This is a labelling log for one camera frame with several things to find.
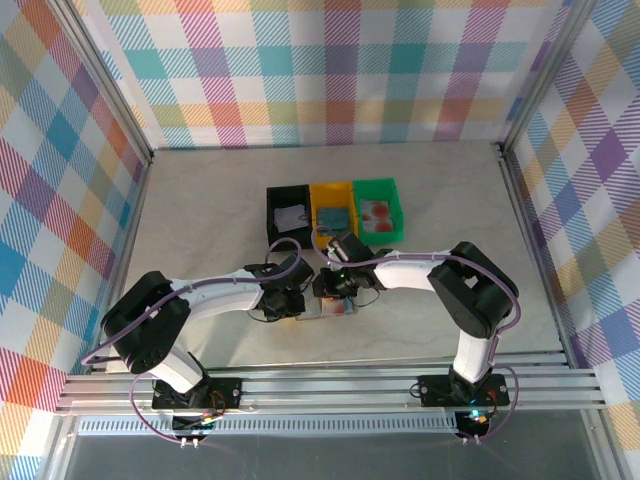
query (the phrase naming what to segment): enclosure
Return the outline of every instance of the enclosure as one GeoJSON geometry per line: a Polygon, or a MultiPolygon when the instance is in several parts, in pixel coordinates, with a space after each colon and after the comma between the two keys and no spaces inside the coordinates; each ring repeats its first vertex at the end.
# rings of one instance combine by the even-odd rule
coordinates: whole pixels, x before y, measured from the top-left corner
{"type": "Polygon", "coordinates": [[[0,478],[640,478],[637,1],[8,0],[0,18],[0,478]],[[188,322],[175,345],[259,407],[223,419],[221,451],[151,436],[129,389],[171,422],[115,349],[81,364],[146,272],[227,275],[291,231],[318,272],[317,225],[374,253],[472,242],[513,280],[496,361],[521,397],[500,436],[463,449],[459,419],[411,395],[460,334],[418,289],[188,322]]]}

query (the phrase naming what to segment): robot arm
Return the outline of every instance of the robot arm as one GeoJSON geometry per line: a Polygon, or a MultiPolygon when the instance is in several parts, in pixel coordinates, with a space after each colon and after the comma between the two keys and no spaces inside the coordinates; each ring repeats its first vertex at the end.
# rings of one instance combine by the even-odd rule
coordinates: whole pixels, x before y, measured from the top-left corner
{"type": "Polygon", "coordinates": [[[304,312],[300,286],[313,274],[304,260],[300,259],[293,272],[284,278],[257,281],[260,277],[284,272],[295,260],[296,254],[293,254],[280,265],[247,265],[229,275],[189,281],[169,280],[160,272],[149,272],[105,315],[102,328],[107,337],[113,337],[158,300],[185,290],[166,302],[148,321],[116,341],[114,347],[129,371],[152,373],[183,395],[183,403],[192,404],[197,397],[209,395],[210,389],[202,366],[191,354],[174,346],[184,325],[233,310],[260,310],[267,322],[299,315],[304,312]],[[204,286],[191,288],[203,283],[204,286]]]}
{"type": "MultiPolygon", "coordinates": [[[[331,255],[350,263],[373,259],[396,258],[394,261],[339,270],[321,269],[314,280],[314,295],[334,298],[354,297],[358,288],[389,290],[416,288],[434,291],[460,328],[458,351],[449,372],[450,386],[456,398],[471,401],[491,375],[496,332],[509,315],[512,303],[505,292],[490,278],[471,267],[453,260],[405,259],[398,251],[381,250],[373,254],[358,238],[345,232],[329,242],[331,255]]],[[[467,259],[497,276],[518,296],[515,284],[480,250],[469,242],[453,250],[423,257],[467,259]]]]}

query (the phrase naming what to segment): plaid wall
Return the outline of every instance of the plaid wall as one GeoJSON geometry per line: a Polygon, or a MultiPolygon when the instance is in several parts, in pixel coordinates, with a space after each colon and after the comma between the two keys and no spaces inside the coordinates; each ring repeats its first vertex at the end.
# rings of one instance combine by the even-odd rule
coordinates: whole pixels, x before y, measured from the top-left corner
{"type": "Polygon", "coordinates": [[[511,158],[562,322],[640,478],[640,2],[601,0],[511,158]]]}
{"type": "Polygon", "coordinates": [[[76,5],[151,142],[174,148],[495,140],[568,10],[561,0],[76,5]]]}
{"type": "Polygon", "coordinates": [[[502,129],[500,131],[500,135],[498,136],[498,141],[503,142],[507,135],[509,134],[509,130],[511,130],[511,126],[513,125],[513,120],[516,118],[518,113],[520,112],[520,107],[524,102],[525,98],[531,92],[535,81],[538,79],[540,75],[540,70],[543,65],[551,55],[551,47],[553,43],[556,41],[558,34],[562,30],[565,21],[567,20],[567,16],[571,11],[571,7],[575,4],[575,0],[564,0],[562,5],[558,9],[556,13],[556,17],[553,19],[553,23],[551,27],[547,30],[547,34],[544,37],[544,41],[540,46],[540,50],[538,50],[538,54],[536,55],[533,63],[531,63],[531,67],[529,68],[529,72],[527,72],[527,76],[520,86],[520,90],[518,91],[518,96],[514,100],[511,105],[511,109],[509,110],[509,114],[507,115],[507,119],[502,125],[502,129]]]}
{"type": "Polygon", "coordinates": [[[45,0],[4,0],[0,479],[35,475],[104,307],[142,165],[45,0]]]}

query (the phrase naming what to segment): aluminum rail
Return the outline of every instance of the aluminum rail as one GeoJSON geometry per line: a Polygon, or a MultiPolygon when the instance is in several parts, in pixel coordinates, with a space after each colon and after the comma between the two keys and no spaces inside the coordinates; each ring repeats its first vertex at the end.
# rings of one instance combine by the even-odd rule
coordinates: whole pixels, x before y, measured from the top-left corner
{"type": "Polygon", "coordinates": [[[512,150],[524,131],[529,127],[529,122],[531,122],[542,99],[556,79],[556,75],[558,75],[558,72],[564,65],[571,51],[571,47],[573,47],[576,38],[578,38],[587,20],[589,20],[591,12],[597,3],[598,0],[580,0],[573,2],[573,7],[565,19],[555,42],[553,42],[551,51],[540,68],[540,73],[535,83],[527,93],[523,105],[519,108],[513,120],[511,130],[509,130],[504,141],[505,151],[512,150]]]}
{"type": "Polygon", "coordinates": [[[76,10],[72,0],[48,0],[52,12],[60,22],[68,38],[73,43],[82,64],[85,66],[91,78],[96,83],[100,93],[104,96],[110,110],[123,127],[136,150],[138,156],[144,158],[147,164],[153,158],[153,149],[147,140],[142,128],[138,124],[135,115],[131,111],[127,100],[120,91],[118,84],[109,71],[100,50],[87,30],[84,21],[76,10]]]}
{"type": "MultiPolygon", "coordinates": [[[[501,355],[498,363],[509,364],[520,381],[519,410],[601,409],[605,402],[592,370],[571,369],[563,353],[501,355]]],[[[401,366],[290,366],[225,368],[210,370],[212,377],[241,377],[242,398],[238,410],[246,414],[361,414],[442,412],[424,408],[409,394],[420,375],[446,375],[448,363],[401,366]]],[[[507,387],[513,378],[504,373],[507,387]]],[[[97,374],[70,376],[62,391],[57,412],[71,415],[131,415],[128,400],[133,376],[97,374]]],[[[145,414],[152,411],[152,379],[136,385],[136,405],[145,414]]],[[[181,411],[197,414],[201,410],[181,411]]]]}

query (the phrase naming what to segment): purple cable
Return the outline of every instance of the purple cable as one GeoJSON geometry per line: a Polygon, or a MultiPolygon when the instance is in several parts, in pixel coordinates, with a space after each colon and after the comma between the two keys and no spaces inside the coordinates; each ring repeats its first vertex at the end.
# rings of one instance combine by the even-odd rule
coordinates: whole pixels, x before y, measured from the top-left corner
{"type": "Polygon", "coordinates": [[[186,293],[190,290],[204,287],[205,285],[216,285],[221,283],[264,283],[264,282],[270,282],[272,280],[278,280],[280,278],[286,277],[298,266],[298,264],[302,260],[302,246],[297,240],[287,237],[287,238],[281,238],[280,240],[274,242],[274,244],[270,248],[284,241],[293,243],[298,253],[296,260],[284,272],[280,272],[277,275],[272,275],[269,277],[260,277],[260,278],[206,278],[204,280],[194,282],[191,285],[186,285],[182,288],[179,288],[178,290],[175,290],[169,293],[168,295],[165,295],[164,297],[162,297],[160,300],[154,303],[151,307],[149,307],[142,315],[140,315],[133,322],[131,322],[125,328],[123,328],[118,333],[116,333],[113,337],[109,338],[102,345],[98,345],[96,348],[91,350],[91,352],[89,352],[87,356],[80,361],[80,363],[82,365],[89,366],[89,365],[98,365],[100,363],[110,362],[112,360],[120,360],[120,357],[96,357],[95,355],[103,348],[112,346],[118,340],[120,340],[121,338],[124,338],[126,335],[131,333],[133,330],[135,330],[135,328],[138,325],[140,325],[142,322],[147,320],[154,312],[159,310],[169,300],[179,295],[182,295],[183,293],[186,293]]]}
{"type": "MultiPolygon", "coordinates": [[[[151,425],[151,422],[149,422],[146,418],[144,418],[144,416],[136,406],[136,402],[133,400],[133,393],[136,388],[136,384],[146,373],[148,372],[141,373],[140,375],[136,375],[136,377],[133,379],[133,382],[131,382],[131,388],[129,389],[129,403],[131,404],[131,408],[133,409],[133,412],[136,414],[136,416],[140,419],[140,421],[144,424],[144,426],[147,427],[149,430],[151,430],[152,433],[162,438],[163,440],[166,440],[171,443],[177,443],[178,445],[182,445],[181,440],[178,440],[176,437],[172,437],[171,435],[167,435],[166,433],[162,433],[160,430],[158,430],[153,425],[151,425]]],[[[213,447],[218,450],[223,450],[226,453],[231,453],[231,454],[234,453],[233,451],[221,445],[205,443],[205,440],[201,441],[199,445],[206,445],[207,447],[213,447]]]]}
{"type": "Polygon", "coordinates": [[[162,433],[160,430],[158,430],[153,425],[151,425],[151,422],[149,422],[146,418],[144,418],[142,416],[142,413],[140,413],[140,410],[138,410],[138,407],[136,406],[136,402],[133,400],[133,391],[135,390],[136,384],[138,383],[138,381],[140,381],[140,379],[142,378],[143,375],[144,375],[144,373],[141,373],[140,375],[136,375],[136,377],[133,379],[133,382],[131,382],[131,389],[129,390],[129,403],[131,404],[131,408],[133,408],[133,412],[140,419],[140,421],[142,423],[144,423],[145,427],[147,427],[149,430],[151,430],[157,436],[159,436],[160,438],[162,438],[162,439],[164,439],[164,440],[166,440],[168,442],[177,443],[178,445],[181,445],[182,442],[180,440],[178,440],[177,438],[172,437],[170,435],[167,435],[166,433],[162,433]]]}
{"type": "Polygon", "coordinates": [[[495,354],[496,354],[496,348],[498,347],[498,336],[505,330],[515,327],[516,324],[520,321],[522,310],[520,308],[520,303],[518,302],[518,297],[516,297],[515,294],[511,291],[511,289],[507,286],[507,284],[504,283],[502,280],[500,280],[494,273],[490,272],[483,266],[478,265],[475,262],[472,262],[471,260],[467,260],[466,258],[458,257],[456,255],[444,255],[444,254],[438,254],[438,253],[402,253],[394,256],[374,258],[372,260],[366,260],[364,262],[353,262],[353,263],[341,262],[339,260],[334,260],[328,257],[327,255],[324,254],[322,249],[318,247],[318,244],[316,242],[316,232],[318,230],[331,230],[331,229],[329,227],[325,227],[324,225],[318,225],[313,229],[313,231],[311,232],[311,244],[313,245],[313,249],[316,251],[318,255],[320,255],[320,257],[323,260],[325,260],[328,263],[338,265],[340,267],[365,267],[367,265],[379,265],[381,263],[395,262],[397,260],[454,260],[458,263],[471,267],[476,272],[481,273],[484,276],[488,277],[493,283],[495,283],[496,285],[498,285],[498,287],[500,287],[500,289],[505,293],[505,295],[507,295],[507,297],[509,297],[509,300],[513,304],[513,309],[515,311],[513,320],[511,320],[506,325],[503,325],[502,327],[498,327],[498,329],[496,330],[496,335],[493,339],[491,348],[489,350],[489,357],[488,357],[489,363],[493,363],[493,358],[495,357],[495,354]]]}
{"type": "Polygon", "coordinates": [[[264,256],[264,263],[269,263],[269,255],[271,255],[271,252],[273,252],[274,248],[276,248],[281,243],[288,242],[290,240],[293,240],[293,239],[289,239],[287,237],[280,238],[280,239],[276,240],[275,242],[273,242],[271,245],[269,245],[269,249],[267,250],[267,254],[264,256]]]}

